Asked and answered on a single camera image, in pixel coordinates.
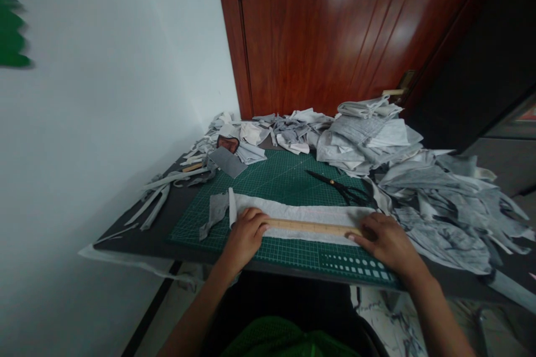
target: door frame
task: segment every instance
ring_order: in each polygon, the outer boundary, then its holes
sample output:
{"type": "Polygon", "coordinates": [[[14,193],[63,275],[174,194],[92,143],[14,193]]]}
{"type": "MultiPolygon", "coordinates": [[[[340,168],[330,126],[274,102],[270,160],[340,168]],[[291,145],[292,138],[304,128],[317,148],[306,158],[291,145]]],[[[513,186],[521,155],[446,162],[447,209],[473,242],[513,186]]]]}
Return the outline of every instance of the door frame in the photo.
{"type": "MultiPolygon", "coordinates": [[[[242,1],[221,0],[223,19],[227,31],[231,63],[233,66],[234,82],[238,96],[238,105],[242,119],[251,119],[254,116],[251,96],[251,82],[247,60],[246,34],[243,24],[242,1]]],[[[441,72],[441,68],[454,53],[456,47],[463,39],[475,19],[480,14],[486,0],[465,0],[460,7],[456,18],[446,30],[443,39],[428,57],[424,67],[411,85],[410,90],[403,97],[404,111],[407,117],[419,103],[426,91],[432,86],[434,80],[441,72]]]]}

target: wooden stick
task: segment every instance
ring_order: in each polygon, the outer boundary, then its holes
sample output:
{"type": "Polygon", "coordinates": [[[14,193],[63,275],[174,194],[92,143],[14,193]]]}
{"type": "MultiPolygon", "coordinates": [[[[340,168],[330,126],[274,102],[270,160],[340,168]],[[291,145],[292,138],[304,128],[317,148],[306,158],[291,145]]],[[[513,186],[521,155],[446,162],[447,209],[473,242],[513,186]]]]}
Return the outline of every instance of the wooden stick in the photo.
{"type": "Polygon", "coordinates": [[[183,173],[188,173],[189,171],[192,171],[192,170],[196,170],[200,167],[203,167],[203,163],[196,163],[194,165],[191,165],[191,166],[188,166],[186,168],[183,169],[183,173]]]}
{"type": "Polygon", "coordinates": [[[313,233],[326,233],[334,234],[345,237],[346,234],[352,233],[359,236],[363,236],[363,233],[357,228],[352,228],[348,226],[340,225],[331,225],[325,223],[313,223],[313,222],[303,222],[297,220],[286,220],[286,219],[266,219],[271,227],[278,229],[287,229],[287,230],[296,230],[296,231],[311,231],[313,233]]]}

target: scissor blade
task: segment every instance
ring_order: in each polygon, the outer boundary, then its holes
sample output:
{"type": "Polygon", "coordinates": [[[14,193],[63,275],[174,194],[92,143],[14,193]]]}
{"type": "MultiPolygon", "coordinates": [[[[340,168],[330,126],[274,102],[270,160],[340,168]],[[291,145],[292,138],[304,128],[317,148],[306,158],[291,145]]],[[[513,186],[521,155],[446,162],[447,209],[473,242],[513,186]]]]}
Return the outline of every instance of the scissor blade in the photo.
{"type": "Polygon", "coordinates": [[[324,177],[318,173],[315,173],[315,172],[312,172],[311,170],[305,170],[307,173],[309,173],[311,176],[313,176],[315,179],[319,179],[325,183],[328,183],[330,184],[329,182],[331,181],[330,179],[328,179],[327,177],[324,177]]]}

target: wall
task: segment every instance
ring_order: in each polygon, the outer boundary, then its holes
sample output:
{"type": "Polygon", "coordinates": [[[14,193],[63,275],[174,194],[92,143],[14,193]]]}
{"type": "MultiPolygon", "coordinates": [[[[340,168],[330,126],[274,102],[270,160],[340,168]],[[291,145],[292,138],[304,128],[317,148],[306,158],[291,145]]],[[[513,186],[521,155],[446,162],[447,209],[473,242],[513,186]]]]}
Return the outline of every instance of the wall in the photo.
{"type": "Polygon", "coordinates": [[[219,0],[20,0],[29,70],[0,69],[2,355],[118,355],[161,281],[82,259],[222,110],[219,0]]]}

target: red-brown door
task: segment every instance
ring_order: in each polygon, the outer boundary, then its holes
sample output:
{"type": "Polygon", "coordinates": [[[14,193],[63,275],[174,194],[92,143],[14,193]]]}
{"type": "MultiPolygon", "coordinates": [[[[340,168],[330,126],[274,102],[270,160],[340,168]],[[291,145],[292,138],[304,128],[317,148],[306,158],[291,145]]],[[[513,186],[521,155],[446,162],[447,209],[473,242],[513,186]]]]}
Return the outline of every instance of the red-brown door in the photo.
{"type": "Polygon", "coordinates": [[[253,115],[333,115],[395,89],[423,69],[464,1],[242,0],[253,115]]]}

